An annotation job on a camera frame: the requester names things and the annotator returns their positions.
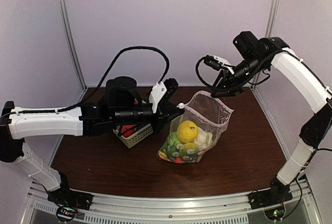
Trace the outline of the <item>white toy cauliflower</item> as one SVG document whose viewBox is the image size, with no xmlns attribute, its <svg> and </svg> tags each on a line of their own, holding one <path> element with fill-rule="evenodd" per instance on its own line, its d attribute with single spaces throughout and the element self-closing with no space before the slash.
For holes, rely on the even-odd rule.
<svg viewBox="0 0 332 224">
<path fill-rule="evenodd" d="M 199 150 L 207 150 L 212 145 L 212 142 L 213 134 L 199 128 L 198 136 L 194 140 L 194 143 L 198 146 Z"/>
</svg>

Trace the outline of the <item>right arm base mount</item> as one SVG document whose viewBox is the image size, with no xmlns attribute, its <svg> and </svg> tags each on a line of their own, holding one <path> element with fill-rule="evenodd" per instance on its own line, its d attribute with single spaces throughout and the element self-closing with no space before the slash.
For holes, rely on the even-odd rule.
<svg viewBox="0 0 332 224">
<path fill-rule="evenodd" d="M 248 195 L 248 199 L 251 209 L 258 209 L 292 200 L 293 196 L 290 192 L 290 184 L 284 185 L 275 176 L 270 182 L 269 189 L 253 190 Z"/>
</svg>

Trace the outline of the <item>clear zip top bag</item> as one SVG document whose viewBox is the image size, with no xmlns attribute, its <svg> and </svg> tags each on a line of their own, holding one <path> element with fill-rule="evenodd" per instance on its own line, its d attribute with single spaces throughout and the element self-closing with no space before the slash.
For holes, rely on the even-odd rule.
<svg viewBox="0 0 332 224">
<path fill-rule="evenodd" d="M 184 113 L 171 121 L 157 157 L 176 164 L 198 163 L 227 130 L 233 109 L 202 90 L 178 106 Z"/>
</svg>

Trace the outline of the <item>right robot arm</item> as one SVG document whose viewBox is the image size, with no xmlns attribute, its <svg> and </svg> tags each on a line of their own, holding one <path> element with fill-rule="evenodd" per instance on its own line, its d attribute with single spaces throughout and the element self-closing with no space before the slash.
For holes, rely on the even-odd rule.
<svg viewBox="0 0 332 224">
<path fill-rule="evenodd" d="M 258 39 L 252 32 L 244 31 L 232 42 L 243 58 L 239 64 L 232 65 L 217 55 L 204 58 L 206 65 L 219 71 L 212 85 L 212 97 L 234 96 L 259 72 L 275 70 L 281 82 L 286 84 L 275 86 L 281 102 L 290 100 L 294 104 L 298 96 L 298 102 L 306 112 L 299 140 L 293 143 L 292 153 L 266 192 L 266 200 L 277 204 L 288 193 L 294 179 L 309 165 L 331 128 L 331 89 L 279 37 Z"/>
</svg>

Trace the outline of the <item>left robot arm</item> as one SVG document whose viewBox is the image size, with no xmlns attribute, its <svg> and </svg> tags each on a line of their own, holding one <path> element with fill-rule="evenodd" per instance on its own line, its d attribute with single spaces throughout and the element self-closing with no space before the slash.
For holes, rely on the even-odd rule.
<svg viewBox="0 0 332 224">
<path fill-rule="evenodd" d="M 177 90 L 174 78 L 156 83 L 143 101 L 137 82 L 127 76 L 110 79 L 97 103 L 86 100 L 65 108 L 26 109 L 7 101 L 1 116 L 1 161 L 18 164 L 63 205 L 75 200 L 67 177 L 40 159 L 25 143 L 26 137 L 45 135 L 99 136 L 124 125 L 151 125 L 158 132 L 184 113 L 184 104 L 169 98 Z"/>
</svg>

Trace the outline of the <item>yellow orange toy fruit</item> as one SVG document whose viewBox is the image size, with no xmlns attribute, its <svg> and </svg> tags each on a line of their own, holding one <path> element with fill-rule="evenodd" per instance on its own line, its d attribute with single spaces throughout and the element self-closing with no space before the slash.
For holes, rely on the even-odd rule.
<svg viewBox="0 0 332 224">
<path fill-rule="evenodd" d="M 197 136 L 198 126 L 190 120 L 182 122 L 177 128 L 177 137 L 183 143 L 193 142 Z"/>
</svg>

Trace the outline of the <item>green toy lime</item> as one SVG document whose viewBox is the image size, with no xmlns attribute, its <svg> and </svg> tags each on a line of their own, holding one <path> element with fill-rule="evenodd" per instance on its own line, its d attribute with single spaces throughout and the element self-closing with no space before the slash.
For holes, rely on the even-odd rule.
<svg viewBox="0 0 332 224">
<path fill-rule="evenodd" d="M 176 132 L 170 133 L 166 141 L 167 148 L 169 149 L 176 149 L 176 146 L 181 143 Z"/>
</svg>

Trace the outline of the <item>red orange toy carrot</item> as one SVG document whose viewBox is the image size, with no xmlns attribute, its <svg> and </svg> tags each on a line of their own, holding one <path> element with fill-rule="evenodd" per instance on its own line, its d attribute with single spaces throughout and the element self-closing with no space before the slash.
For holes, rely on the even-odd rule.
<svg viewBox="0 0 332 224">
<path fill-rule="evenodd" d="M 174 163 L 178 163 L 178 164 L 181 164 L 183 161 L 181 159 L 181 157 L 177 157 L 175 160 L 174 160 Z"/>
</svg>

